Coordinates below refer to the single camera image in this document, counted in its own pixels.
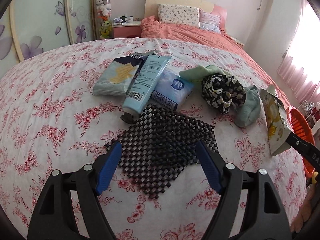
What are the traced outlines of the black checkered mesh mat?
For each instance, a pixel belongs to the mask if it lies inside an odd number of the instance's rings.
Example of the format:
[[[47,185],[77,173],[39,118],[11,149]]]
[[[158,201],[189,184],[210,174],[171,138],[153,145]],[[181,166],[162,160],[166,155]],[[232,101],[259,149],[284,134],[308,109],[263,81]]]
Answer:
[[[149,199],[158,199],[188,165],[198,164],[195,145],[203,141],[214,153],[214,126],[149,104],[127,130],[105,144],[121,143],[118,166]]]

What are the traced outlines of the yellow foil snack bag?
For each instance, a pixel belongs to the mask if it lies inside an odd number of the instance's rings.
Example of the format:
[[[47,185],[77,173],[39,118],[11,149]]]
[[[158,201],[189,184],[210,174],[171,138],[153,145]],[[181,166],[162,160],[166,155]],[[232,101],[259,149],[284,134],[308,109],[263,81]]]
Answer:
[[[274,157],[288,150],[291,146],[286,142],[291,133],[287,113],[282,101],[277,97],[274,85],[259,91],[267,122],[270,153]]]

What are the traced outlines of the cracker snack bag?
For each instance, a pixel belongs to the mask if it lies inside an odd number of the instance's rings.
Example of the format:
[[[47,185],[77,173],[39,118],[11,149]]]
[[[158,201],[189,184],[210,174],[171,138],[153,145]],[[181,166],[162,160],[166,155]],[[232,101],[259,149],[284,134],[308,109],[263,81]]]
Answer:
[[[114,59],[93,86],[92,94],[125,96],[149,55],[156,55],[156,52],[133,53]]]

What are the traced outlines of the black white floral scrunchie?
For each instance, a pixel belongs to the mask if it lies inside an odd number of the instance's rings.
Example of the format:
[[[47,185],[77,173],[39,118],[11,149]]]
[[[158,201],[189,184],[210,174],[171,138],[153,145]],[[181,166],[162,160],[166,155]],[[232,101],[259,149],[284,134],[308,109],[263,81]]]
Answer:
[[[246,101],[246,91],[238,79],[232,75],[215,73],[202,79],[201,95],[206,103],[227,114],[232,105],[241,107]]]

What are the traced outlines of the orange plastic trash basket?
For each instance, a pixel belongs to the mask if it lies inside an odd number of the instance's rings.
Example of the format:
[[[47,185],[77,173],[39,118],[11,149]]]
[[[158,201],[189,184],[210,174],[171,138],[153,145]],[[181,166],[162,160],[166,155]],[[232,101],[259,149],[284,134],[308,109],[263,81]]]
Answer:
[[[300,113],[296,107],[289,106],[286,109],[287,119],[293,128],[293,132],[301,139],[310,142],[315,146],[315,140],[312,135],[311,128],[304,115]],[[307,179],[311,178],[315,172],[313,166],[303,157],[304,171]]]

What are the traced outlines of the teal green sock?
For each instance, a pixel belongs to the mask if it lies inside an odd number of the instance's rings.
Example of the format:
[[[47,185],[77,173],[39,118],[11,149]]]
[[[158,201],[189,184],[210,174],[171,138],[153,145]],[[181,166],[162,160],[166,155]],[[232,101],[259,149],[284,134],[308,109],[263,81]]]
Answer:
[[[245,87],[246,100],[241,107],[236,109],[234,123],[238,127],[247,127],[254,122],[260,115],[259,89],[255,86]]]

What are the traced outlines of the pink curtain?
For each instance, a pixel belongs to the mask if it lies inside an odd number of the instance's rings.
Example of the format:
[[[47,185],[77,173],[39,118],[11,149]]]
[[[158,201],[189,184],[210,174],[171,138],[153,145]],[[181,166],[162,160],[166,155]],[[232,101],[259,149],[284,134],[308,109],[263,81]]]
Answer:
[[[277,73],[299,102],[319,102],[319,18],[307,0]]]

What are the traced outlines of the blue tissue pack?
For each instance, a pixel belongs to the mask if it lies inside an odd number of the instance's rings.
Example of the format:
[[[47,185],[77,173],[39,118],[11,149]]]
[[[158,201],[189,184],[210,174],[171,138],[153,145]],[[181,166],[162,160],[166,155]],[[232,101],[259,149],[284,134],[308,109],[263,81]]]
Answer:
[[[181,78],[169,69],[165,69],[151,94],[151,98],[168,109],[176,111],[190,96],[193,88],[193,83]]]

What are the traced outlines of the light green sock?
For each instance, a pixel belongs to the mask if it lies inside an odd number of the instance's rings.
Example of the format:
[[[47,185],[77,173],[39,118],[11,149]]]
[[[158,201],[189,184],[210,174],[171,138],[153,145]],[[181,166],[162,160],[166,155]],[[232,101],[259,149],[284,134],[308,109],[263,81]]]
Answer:
[[[206,67],[198,65],[197,67],[183,70],[178,73],[178,78],[189,90],[193,90],[207,76],[221,74],[231,76],[232,74],[216,65]]]

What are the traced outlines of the pink white nightstand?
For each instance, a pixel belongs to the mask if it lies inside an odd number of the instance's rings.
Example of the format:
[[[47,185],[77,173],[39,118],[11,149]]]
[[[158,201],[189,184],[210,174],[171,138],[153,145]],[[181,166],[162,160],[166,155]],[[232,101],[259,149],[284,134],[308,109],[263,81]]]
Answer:
[[[125,25],[113,25],[113,37],[114,38],[132,38],[132,37],[140,37],[141,30],[141,22],[133,21],[131,23],[127,23]]]

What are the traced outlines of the white mug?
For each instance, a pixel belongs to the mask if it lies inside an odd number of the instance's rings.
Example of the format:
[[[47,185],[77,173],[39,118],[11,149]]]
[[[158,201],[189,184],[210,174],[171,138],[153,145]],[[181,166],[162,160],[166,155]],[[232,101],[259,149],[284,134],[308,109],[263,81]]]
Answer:
[[[128,16],[127,17],[127,23],[132,23],[134,21],[134,17],[133,16]]]

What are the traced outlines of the pink striped pillow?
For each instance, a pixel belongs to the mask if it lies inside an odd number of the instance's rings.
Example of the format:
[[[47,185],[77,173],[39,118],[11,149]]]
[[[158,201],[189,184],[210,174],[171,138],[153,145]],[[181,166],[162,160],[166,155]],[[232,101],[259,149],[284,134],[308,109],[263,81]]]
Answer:
[[[221,17],[200,10],[200,29],[221,34],[220,31]]]

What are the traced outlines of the floral print pillow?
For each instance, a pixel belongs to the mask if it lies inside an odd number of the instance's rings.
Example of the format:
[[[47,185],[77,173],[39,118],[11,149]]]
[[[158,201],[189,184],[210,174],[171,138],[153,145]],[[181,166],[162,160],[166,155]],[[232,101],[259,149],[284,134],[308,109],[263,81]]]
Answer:
[[[200,26],[199,8],[187,5],[159,4],[158,18],[160,23]]]

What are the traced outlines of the clear tube of plush toys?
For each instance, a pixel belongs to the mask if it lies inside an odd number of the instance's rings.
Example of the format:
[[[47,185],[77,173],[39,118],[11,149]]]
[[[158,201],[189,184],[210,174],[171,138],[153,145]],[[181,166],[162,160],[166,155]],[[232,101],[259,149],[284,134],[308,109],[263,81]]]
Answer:
[[[109,39],[112,37],[112,5],[111,0],[95,0],[95,15],[97,37]]]

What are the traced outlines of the flower-patterned sliding wardrobe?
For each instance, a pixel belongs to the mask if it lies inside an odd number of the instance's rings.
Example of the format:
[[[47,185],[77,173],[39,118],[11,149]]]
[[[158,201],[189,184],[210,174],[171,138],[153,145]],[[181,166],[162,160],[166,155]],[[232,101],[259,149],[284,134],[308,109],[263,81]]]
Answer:
[[[1,16],[1,76],[55,48],[95,40],[92,0],[12,0]]]

